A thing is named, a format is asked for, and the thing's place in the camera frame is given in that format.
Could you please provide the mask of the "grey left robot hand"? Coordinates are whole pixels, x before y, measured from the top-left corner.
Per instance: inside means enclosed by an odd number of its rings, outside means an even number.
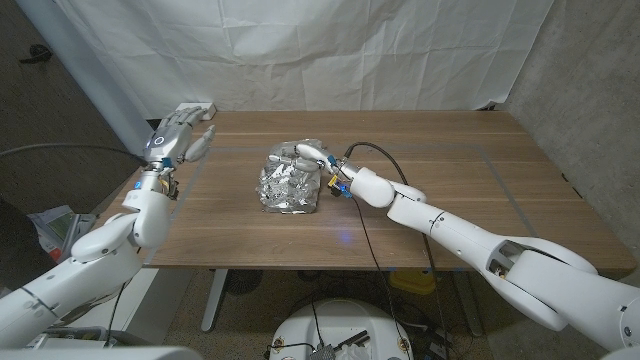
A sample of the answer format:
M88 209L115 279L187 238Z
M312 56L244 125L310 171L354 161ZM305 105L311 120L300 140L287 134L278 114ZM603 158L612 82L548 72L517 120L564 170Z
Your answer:
M175 110L166 115L152 133L143 151L149 168L156 172L175 169L183 162L196 162L207 152L215 135L215 126L211 125L194 142L193 129L207 115L207 109L192 106Z

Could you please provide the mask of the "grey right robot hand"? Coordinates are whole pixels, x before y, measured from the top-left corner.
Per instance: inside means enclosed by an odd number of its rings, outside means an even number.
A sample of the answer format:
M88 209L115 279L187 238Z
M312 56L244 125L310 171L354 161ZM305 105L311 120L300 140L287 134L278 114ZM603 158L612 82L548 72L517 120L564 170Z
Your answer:
M352 181L361 170L347 160L340 160L327 150L308 143L287 145L278 154L270 154L267 159L304 172L323 170L346 181Z

